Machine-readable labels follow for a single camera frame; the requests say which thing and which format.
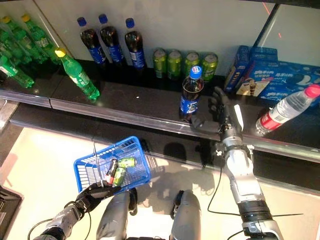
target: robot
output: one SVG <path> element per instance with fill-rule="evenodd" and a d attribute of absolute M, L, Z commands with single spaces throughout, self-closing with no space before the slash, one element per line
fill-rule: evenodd
<path fill-rule="evenodd" d="M 230 180 L 234 200 L 242 218 L 242 229 L 248 240 L 284 240 L 276 221 L 273 220 L 264 194 L 253 173 L 252 148 L 242 143 L 243 122 L 239 106 L 234 106 L 219 87 L 214 88 L 211 110 L 218 122 L 201 121 L 193 116 L 195 131 L 219 134 L 213 156 L 224 159 L 224 172 Z M 102 215 L 96 232 L 97 240 L 152 240 L 149 237 L 126 238 L 127 217 L 137 213 L 137 191 L 116 194 L 121 187 L 97 182 L 83 190 L 75 201 L 50 221 L 45 231 L 34 240 L 65 240 L 72 227 L 85 213 L 94 210 L 105 198 L 114 196 Z M 180 191 L 174 201 L 171 217 L 174 219 L 169 240 L 200 240 L 201 209 L 197 197 L 190 190 Z"/>

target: soda can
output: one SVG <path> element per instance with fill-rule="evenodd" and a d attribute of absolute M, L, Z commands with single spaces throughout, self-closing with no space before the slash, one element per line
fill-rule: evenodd
<path fill-rule="evenodd" d="M 202 78 L 205 83 L 214 77 L 218 66 L 218 56 L 214 53 L 207 54 L 202 61 Z"/>
<path fill-rule="evenodd" d="M 168 78 L 178 80 L 181 74 L 182 56 L 178 50 L 172 50 L 168 56 Z"/>
<path fill-rule="evenodd" d="M 129 168 L 137 165 L 137 160 L 134 157 L 124 157 L 118 160 L 118 166 L 120 168 Z"/>
<path fill-rule="evenodd" d="M 189 52 L 184 61 L 184 75 L 189 76 L 192 67 L 199 65 L 200 57 L 195 51 Z"/>
<path fill-rule="evenodd" d="M 120 186 L 125 178 L 126 169 L 122 167 L 118 167 L 115 171 L 113 184 L 116 186 Z"/>
<path fill-rule="evenodd" d="M 163 79 L 167 73 L 167 54 L 162 48 L 158 48 L 153 53 L 153 67 L 155 76 Z"/>

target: white wall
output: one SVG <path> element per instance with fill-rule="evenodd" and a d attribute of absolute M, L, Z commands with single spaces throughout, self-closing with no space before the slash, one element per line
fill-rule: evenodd
<path fill-rule="evenodd" d="M 281 5 L 261 46 L 278 49 L 281 61 L 320 66 L 320 9 Z"/>
<path fill-rule="evenodd" d="M 261 2 L 238 0 L 35 0 L 75 58 L 92 60 L 83 45 L 77 23 L 85 17 L 90 27 L 99 29 L 98 15 L 105 13 L 120 36 L 127 58 L 125 19 L 133 17 L 142 33 L 149 67 L 156 47 L 181 51 L 215 52 L 216 73 L 225 75 L 238 45 L 252 45 L 268 14 Z M 10 14 L 20 21 L 25 11 L 40 22 L 32 0 L 0 3 L 0 15 Z"/>

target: blue label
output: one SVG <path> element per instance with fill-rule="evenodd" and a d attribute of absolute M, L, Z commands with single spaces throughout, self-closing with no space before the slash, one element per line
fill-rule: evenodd
<path fill-rule="evenodd" d="M 106 55 L 101 46 L 90 48 L 89 52 L 97 64 L 104 64 L 106 62 Z"/>
<path fill-rule="evenodd" d="M 189 101 L 183 96 L 181 97 L 180 110 L 184 114 L 192 114 L 198 109 L 198 100 Z"/>
<path fill-rule="evenodd" d="M 136 69 L 142 69 L 146 65 L 144 50 L 130 52 L 132 64 Z"/>
<path fill-rule="evenodd" d="M 120 45 L 110 46 L 109 54 L 114 63 L 119 63 L 124 59 L 124 55 L 122 54 Z"/>

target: blue bottle cap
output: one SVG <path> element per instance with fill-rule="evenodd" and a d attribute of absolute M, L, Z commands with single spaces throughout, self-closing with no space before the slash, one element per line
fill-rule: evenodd
<path fill-rule="evenodd" d="M 202 68 L 200 66 L 193 66 L 190 70 L 190 78 L 198 79 L 201 77 Z"/>
<path fill-rule="evenodd" d="M 79 17 L 76 21 L 78 22 L 80 27 L 87 25 L 87 22 L 83 16 Z"/>
<path fill-rule="evenodd" d="M 135 21 L 134 21 L 134 19 L 133 18 L 127 18 L 126 20 L 125 20 L 125 25 L 126 25 L 126 27 L 128 28 L 128 29 L 132 29 L 134 26 L 135 26 Z"/>
<path fill-rule="evenodd" d="M 108 18 L 105 14 L 100 14 L 99 15 L 99 21 L 101 24 L 106 24 L 108 22 Z"/>

